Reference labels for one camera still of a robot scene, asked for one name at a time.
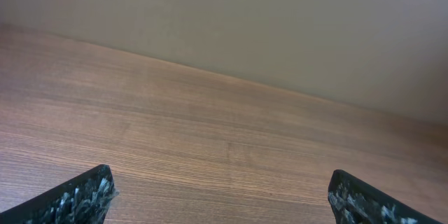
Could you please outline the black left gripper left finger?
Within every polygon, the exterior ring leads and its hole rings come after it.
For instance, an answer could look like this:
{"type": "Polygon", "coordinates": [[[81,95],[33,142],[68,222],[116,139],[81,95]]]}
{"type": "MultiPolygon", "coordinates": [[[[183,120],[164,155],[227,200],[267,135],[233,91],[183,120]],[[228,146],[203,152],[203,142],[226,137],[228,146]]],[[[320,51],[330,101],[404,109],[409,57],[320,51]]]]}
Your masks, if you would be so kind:
{"type": "Polygon", "coordinates": [[[118,194],[111,169],[100,164],[1,213],[1,223],[103,223],[118,194]]]}

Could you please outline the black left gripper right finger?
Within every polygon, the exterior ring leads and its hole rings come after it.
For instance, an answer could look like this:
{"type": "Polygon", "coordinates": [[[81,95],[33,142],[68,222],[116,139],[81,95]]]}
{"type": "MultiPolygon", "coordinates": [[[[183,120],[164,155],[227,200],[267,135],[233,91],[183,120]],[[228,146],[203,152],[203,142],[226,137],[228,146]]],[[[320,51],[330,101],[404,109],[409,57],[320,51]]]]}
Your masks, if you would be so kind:
{"type": "Polygon", "coordinates": [[[337,224],[440,224],[341,169],[332,174],[328,201],[337,224]]]}

